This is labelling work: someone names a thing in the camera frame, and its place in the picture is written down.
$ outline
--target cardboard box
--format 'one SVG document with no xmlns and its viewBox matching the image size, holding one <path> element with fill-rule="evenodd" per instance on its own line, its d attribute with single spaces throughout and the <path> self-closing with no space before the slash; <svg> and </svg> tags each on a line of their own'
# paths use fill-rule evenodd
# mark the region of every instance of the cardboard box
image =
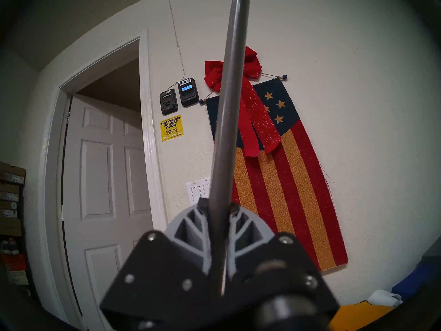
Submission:
<svg viewBox="0 0 441 331">
<path fill-rule="evenodd" d="M 17 210 L 17 203 L 16 202 L 2 202 L 0 200 L 0 209 L 2 210 Z"/>
<path fill-rule="evenodd" d="M 21 221 L 18 218 L 0 217 L 0 235 L 21 236 Z"/>
<path fill-rule="evenodd" d="M 0 180 L 15 184 L 25 183 L 26 170 L 24 168 L 8 165 L 0 162 Z"/>
<path fill-rule="evenodd" d="M 20 188 L 17 185 L 0 184 L 0 199 L 10 200 L 13 202 L 19 201 Z"/>
</svg>

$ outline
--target precision garage door sticker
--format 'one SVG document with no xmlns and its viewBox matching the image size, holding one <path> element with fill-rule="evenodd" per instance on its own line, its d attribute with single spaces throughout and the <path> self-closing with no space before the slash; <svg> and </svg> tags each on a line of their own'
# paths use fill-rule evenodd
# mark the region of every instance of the precision garage door sticker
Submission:
<svg viewBox="0 0 441 331">
<path fill-rule="evenodd" d="M 181 135 L 184 135 L 184 130 L 182 129 L 181 115 L 161 121 L 162 141 L 174 139 L 175 137 Z"/>
</svg>

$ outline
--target american flag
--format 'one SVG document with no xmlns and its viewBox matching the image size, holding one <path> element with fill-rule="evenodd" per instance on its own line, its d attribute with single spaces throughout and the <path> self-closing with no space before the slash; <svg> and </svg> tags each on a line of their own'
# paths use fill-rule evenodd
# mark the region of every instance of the american flag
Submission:
<svg viewBox="0 0 441 331">
<path fill-rule="evenodd" d="M 253 85 L 281 143 L 245 157 L 238 131 L 232 200 L 265 220 L 274 233 L 290 232 L 319 270 L 347 263 L 347 254 L 325 177 L 299 115 L 279 79 Z M 216 133 L 219 96 L 207 99 Z"/>
</svg>

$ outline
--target door trim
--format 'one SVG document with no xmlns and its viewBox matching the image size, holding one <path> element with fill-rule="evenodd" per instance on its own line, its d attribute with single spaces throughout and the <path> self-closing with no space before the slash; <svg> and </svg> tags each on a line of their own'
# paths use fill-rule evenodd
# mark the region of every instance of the door trim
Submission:
<svg viewBox="0 0 441 331">
<path fill-rule="evenodd" d="M 64 144 L 65 109 L 68 97 L 107 73 L 139 57 L 140 95 L 142 114 L 142 133 L 146 160 L 147 181 L 149 183 L 150 207 L 154 229 L 164 231 L 167 227 L 164 191 L 162 188 L 155 130 L 153 124 L 152 98 L 150 90 L 150 67 L 148 53 L 148 34 L 144 29 L 123 41 L 103 50 L 89 63 L 80 67 L 68 78 L 54 87 L 56 100 L 50 127 L 45 130 L 45 142 L 42 149 L 44 170 L 40 174 L 42 185 L 39 193 L 44 197 L 38 219 L 44 225 L 40 239 L 43 262 L 49 281 L 53 283 L 47 292 L 52 300 L 53 312 L 60 319 L 73 326 L 82 328 L 78 306 L 75 302 L 72 286 L 66 267 L 63 235 L 61 233 L 61 162 Z"/>
</svg>

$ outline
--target red glitter ribbon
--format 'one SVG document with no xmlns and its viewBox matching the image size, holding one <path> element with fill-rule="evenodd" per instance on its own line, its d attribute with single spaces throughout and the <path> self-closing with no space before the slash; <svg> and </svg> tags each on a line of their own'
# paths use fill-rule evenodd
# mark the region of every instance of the red glitter ribbon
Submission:
<svg viewBox="0 0 441 331">
<path fill-rule="evenodd" d="M 239 108 L 239 132 L 242 137 L 245 156 L 259 155 L 256 133 L 262 142 L 265 153 L 273 151 L 281 142 L 279 132 L 274 126 L 273 121 L 271 121 L 250 81 L 247 79 L 247 77 L 258 78 L 262 70 L 256 55 L 257 53 L 248 46 L 245 48 L 242 95 Z M 205 82 L 216 92 L 220 91 L 223 67 L 224 63 L 222 61 L 205 62 Z"/>
</svg>

